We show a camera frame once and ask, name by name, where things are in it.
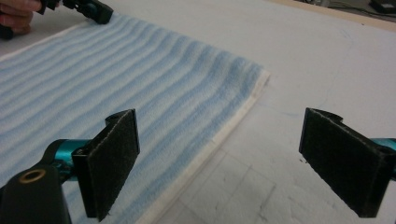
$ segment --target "terry cloth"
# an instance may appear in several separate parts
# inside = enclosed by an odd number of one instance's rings
[[[268,74],[247,59],[127,16],[84,22],[0,59],[0,184],[56,139],[91,139],[135,108],[141,153],[105,223],[150,223],[256,101]],[[64,183],[75,223],[87,219]]]

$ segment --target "cable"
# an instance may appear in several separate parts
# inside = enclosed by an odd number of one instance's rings
[[[396,19],[396,16],[392,16],[392,15],[388,15],[388,14],[375,13],[375,12],[371,12],[371,11],[368,11],[366,9],[359,8],[359,7],[329,7],[329,8],[332,8],[332,9],[345,9],[345,10],[357,10],[359,12],[367,13],[367,14],[373,15],[373,16],[389,17],[389,18]]]

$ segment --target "fabric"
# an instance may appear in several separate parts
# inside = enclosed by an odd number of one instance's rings
[[[54,140],[91,139],[135,108],[141,153],[104,223],[150,222],[256,100],[260,65],[127,16],[86,22],[0,59],[0,184]],[[87,219],[64,183],[73,222]]]

